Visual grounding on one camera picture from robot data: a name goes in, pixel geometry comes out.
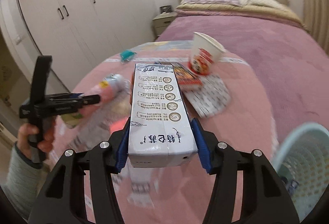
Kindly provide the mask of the grey sleeve forearm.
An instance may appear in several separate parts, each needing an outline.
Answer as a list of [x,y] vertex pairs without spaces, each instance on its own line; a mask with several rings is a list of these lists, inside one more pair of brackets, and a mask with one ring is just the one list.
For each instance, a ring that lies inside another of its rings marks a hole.
[[15,144],[5,184],[1,185],[11,205],[24,219],[28,220],[38,195],[42,164],[28,159]]

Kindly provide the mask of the person left hand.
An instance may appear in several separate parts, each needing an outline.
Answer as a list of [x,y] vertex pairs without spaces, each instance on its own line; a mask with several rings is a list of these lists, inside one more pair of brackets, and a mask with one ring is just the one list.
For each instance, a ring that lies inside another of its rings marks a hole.
[[[55,119],[49,118],[51,120],[50,127],[44,132],[43,139],[38,143],[37,147],[44,153],[49,153],[53,149],[53,142],[55,140]],[[21,125],[21,127],[18,130],[17,135],[17,147],[22,152],[22,154],[31,160],[32,154],[31,154],[31,146],[28,142],[28,139],[32,135],[37,135],[39,133],[38,127],[29,124],[24,123]]]

